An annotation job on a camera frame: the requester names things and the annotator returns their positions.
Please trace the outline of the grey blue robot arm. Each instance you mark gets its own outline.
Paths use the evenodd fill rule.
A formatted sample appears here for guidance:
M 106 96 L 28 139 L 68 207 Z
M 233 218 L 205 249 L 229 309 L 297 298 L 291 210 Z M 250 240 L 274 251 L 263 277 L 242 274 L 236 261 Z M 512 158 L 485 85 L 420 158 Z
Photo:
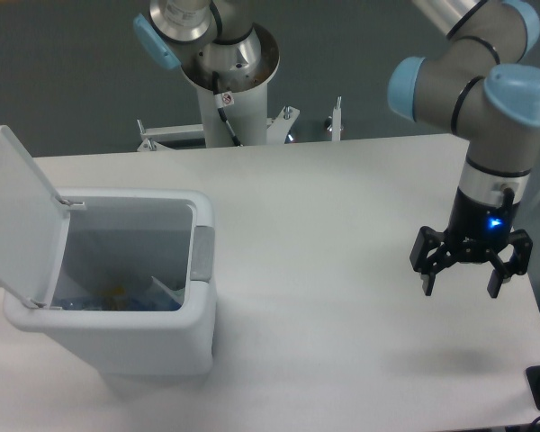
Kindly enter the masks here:
M 522 64 L 540 21 L 523 1 L 420 1 L 446 36 L 436 60 L 410 57 L 393 71 L 389 107 L 467 140 L 469 148 L 444 231 L 419 230 L 410 254 L 425 294 L 457 263 L 490 263 L 488 291 L 528 268 L 533 243 L 513 220 L 540 149 L 540 69 Z M 296 119 L 267 116 L 279 53 L 245 1 L 153 1 L 133 30 L 162 68 L 181 68 L 199 96 L 210 147 L 282 144 Z

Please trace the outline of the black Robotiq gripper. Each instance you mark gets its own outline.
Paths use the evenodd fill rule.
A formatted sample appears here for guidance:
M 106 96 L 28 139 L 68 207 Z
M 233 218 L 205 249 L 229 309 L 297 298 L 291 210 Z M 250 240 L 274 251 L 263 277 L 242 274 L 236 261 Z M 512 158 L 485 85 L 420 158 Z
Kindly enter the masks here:
M 430 296 L 437 274 L 456 263 L 490 262 L 493 270 L 487 291 L 492 299 L 499 296 L 501 286 L 513 275 L 524 275 L 534 243 L 524 229 L 510 233 L 518 207 L 509 188 L 502 192 L 498 207 L 477 202 L 458 188 L 446 230 L 421 227 L 409 255 L 424 294 Z M 499 252 L 508 244 L 513 250 L 504 262 Z

